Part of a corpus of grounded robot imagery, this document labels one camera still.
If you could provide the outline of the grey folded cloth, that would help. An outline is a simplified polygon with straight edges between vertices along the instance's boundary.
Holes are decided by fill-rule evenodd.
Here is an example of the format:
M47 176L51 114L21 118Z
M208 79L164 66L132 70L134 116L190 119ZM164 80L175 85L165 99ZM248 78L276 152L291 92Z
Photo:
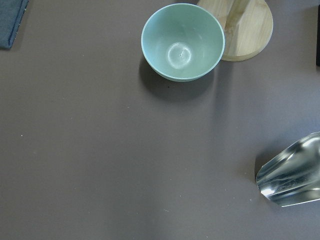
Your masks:
M0 48L10 49L16 38L29 0L0 1Z

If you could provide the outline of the wooden cup stand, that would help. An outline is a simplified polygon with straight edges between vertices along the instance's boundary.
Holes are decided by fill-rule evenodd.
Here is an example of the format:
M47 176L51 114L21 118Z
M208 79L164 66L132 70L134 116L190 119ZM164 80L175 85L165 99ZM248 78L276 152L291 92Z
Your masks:
M197 5L216 17L223 28L224 61L253 58L271 39L273 16L264 0L200 0Z

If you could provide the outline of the metal scoop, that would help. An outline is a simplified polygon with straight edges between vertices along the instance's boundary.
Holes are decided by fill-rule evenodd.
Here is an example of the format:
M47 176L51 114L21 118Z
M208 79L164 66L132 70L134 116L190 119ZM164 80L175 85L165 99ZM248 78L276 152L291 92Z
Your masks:
M256 185L269 201L290 207L320 199L320 133L311 133L273 157L257 172Z

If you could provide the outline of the black monitor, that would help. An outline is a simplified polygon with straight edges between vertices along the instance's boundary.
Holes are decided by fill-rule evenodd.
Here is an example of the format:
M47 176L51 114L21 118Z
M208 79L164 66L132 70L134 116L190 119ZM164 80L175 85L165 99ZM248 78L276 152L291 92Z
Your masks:
M316 36L316 59L317 67L320 67L320 4L317 7L317 36Z

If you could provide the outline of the mint green bowl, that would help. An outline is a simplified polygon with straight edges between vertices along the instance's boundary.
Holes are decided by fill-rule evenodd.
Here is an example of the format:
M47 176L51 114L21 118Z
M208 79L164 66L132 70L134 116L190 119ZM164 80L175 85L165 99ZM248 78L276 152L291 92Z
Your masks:
M158 75L183 83L199 79L217 66L225 50L225 34L204 8L175 3L150 16L140 43L146 62Z

